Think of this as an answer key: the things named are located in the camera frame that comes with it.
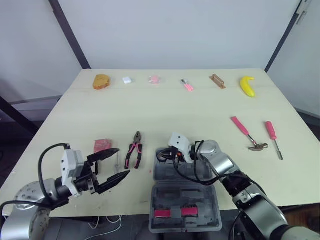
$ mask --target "pink sponge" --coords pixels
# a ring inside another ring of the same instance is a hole
[[[112,147],[112,141],[110,139],[95,140],[94,152],[100,152],[102,150],[110,149]]]

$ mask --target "white wall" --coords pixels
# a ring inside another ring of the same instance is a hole
[[[0,0],[0,96],[62,95],[80,70],[48,0]]]
[[[95,69],[264,69],[299,0],[60,0]]]
[[[291,104],[320,116],[320,1],[295,25],[268,75]]]

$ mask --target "hammer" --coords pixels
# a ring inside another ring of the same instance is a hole
[[[248,130],[245,128],[245,126],[242,125],[242,123],[238,120],[236,116],[231,117],[231,120],[234,122],[234,124],[240,129],[240,131],[246,135],[250,141],[253,143],[254,146],[248,147],[251,151],[262,151],[263,149],[267,149],[269,145],[267,143],[258,144],[250,135]]]

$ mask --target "hammer head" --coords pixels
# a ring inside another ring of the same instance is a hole
[[[263,149],[267,149],[268,147],[269,147],[268,144],[263,143],[263,144],[256,144],[255,146],[248,147],[248,149],[251,151],[259,152],[259,151],[262,151]]]

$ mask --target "toolbox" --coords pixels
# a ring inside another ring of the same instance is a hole
[[[214,232],[222,228],[217,194],[213,185],[204,186],[184,179],[175,170],[172,160],[159,162],[154,156],[153,179],[149,215],[152,233]],[[195,178],[193,163],[179,162],[179,171]],[[196,162],[200,180],[210,180],[213,173],[203,161]]]

